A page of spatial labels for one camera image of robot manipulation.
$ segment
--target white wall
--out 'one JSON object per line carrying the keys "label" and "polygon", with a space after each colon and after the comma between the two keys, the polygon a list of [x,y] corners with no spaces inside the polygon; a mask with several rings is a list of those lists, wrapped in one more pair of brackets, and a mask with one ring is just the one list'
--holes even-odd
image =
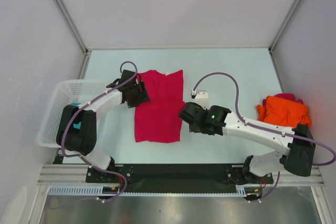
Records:
{"label": "white wall", "polygon": [[21,186],[28,202],[55,154],[36,143],[50,94],[83,55],[53,0],[0,0],[0,219]]}
{"label": "white wall", "polygon": [[[275,61],[285,91],[310,107],[316,140],[336,148],[336,0],[303,0],[276,47]],[[316,161],[331,155],[316,149]],[[321,167],[336,209],[336,165]]]}
{"label": "white wall", "polygon": [[63,0],[88,48],[269,47],[293,0]]}

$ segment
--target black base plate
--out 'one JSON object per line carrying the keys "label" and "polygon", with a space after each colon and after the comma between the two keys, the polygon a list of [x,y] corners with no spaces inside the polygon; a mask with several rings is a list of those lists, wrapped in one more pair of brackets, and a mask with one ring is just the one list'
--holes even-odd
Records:
{"label": "black base plate", "polygon": [[[235,193],[241,164],[124,164],[114,172],[125,176],[129,193]],[[264,177],[267,184],[273,177]],[[118,183],[115,175],[88,168],[87,183]]]}

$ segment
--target pile of clothes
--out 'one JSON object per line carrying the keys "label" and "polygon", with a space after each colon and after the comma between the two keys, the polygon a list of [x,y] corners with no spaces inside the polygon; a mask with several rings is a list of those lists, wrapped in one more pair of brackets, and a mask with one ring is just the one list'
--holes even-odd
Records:
{"label": "pile of clothes", "polygon": [[290,93],[268,96],[262,105],[257,105],[259,121],[290,127],[296,127],[298,123],[311,127],[308,110],[301,99],[296,100]]}

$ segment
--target metal floor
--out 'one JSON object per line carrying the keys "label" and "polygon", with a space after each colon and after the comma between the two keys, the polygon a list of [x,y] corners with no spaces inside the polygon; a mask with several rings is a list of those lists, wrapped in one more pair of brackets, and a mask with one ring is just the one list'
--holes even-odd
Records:
{"label": "metal floor", "polygon": [[279,187],[261,204],[242,198],[125,196],[48,208],[79,198],[48,196],[40,224],[321,223],[310,187]]}

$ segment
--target orange garment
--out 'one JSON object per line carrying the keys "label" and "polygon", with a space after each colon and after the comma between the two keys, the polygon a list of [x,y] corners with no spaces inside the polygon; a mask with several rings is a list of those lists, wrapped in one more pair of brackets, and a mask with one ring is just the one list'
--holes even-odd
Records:
{"label": "orange garment", "polygon": [[258,120],[280,126],[296,127],[298,123],[311,127],[308,106],[279,97],[268,96],[266,105],[258,105]]}

